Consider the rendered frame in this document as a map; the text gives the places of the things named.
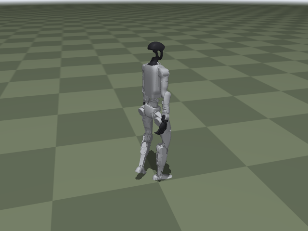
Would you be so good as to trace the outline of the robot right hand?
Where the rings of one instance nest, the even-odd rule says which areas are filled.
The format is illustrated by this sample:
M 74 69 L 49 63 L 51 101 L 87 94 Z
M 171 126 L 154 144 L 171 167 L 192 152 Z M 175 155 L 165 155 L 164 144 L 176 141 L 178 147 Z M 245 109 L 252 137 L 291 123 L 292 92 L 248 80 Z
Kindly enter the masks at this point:
M 162 123 L 160 124 L 158 131 L 154 132 L 155 134 L 158 134 L 158 135 L 163 134 L 164 131 L 167 129 L 168 120 L 165 120 L 165 117 L 166 117 L 165 115 L 162 115 L 162 118 L 161 118 Z

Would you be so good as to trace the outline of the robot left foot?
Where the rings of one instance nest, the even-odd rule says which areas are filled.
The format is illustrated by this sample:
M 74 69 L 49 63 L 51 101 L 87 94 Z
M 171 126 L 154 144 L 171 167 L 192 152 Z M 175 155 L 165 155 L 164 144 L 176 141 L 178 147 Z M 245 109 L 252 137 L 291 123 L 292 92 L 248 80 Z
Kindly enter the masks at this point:
M 141 166 L 140 166 L 140 167 L 137 167 L 137 168 L 135 169 L 135 172 L 146 174 L 145 169 L 144 169 L 144 168 L 142 169 Z

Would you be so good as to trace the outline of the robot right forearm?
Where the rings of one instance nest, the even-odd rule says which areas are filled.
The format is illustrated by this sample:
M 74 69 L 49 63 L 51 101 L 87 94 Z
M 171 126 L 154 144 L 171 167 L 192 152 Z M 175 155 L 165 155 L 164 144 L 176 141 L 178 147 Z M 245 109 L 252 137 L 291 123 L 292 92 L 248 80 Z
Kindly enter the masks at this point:
M 170 92 L 166 92 L 164 95 L 164 100 L 162 100 L 162 115 L 165 115 L 165 120 L 169 120 L 169 113 L 170 113 L 170 109 L 169 109 L 169 104 L 170 104 L 170 97 L 171 94 Z

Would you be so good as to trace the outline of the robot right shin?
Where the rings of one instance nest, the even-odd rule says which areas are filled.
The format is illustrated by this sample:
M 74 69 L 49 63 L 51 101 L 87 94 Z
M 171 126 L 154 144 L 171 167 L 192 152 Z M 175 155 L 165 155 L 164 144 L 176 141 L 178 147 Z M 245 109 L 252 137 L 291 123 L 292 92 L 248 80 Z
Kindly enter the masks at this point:
M 157 176 L 162 176 L 162 172 L 167 160 L 168 149 L 166 147 L 161 146 L 158 148 L 158 152 L 156 153 L 156 165 L 157 165 Z

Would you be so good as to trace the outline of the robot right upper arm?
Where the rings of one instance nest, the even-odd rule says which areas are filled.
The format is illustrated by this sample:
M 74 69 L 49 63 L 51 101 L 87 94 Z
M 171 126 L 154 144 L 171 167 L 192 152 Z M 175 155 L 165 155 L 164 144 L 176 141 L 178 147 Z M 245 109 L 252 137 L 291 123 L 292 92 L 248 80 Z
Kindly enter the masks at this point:
M 158 76 L 160 77 L 160 89 L 161 89 L 161 97 L 164 98 L 164 95 L 168 88 L 168 77 L 169 70 L 163 67 L 158 68 Z

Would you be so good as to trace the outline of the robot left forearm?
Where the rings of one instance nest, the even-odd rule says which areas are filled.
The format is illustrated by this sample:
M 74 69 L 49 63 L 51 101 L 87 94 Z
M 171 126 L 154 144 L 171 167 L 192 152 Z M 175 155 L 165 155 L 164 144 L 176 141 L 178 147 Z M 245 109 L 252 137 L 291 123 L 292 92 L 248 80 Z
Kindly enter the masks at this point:
M 142 93 L 143 93 L 143 102 L 148 103 L 150 98 L 145 95 L 145 90 L 143 88 L 142 88 Z

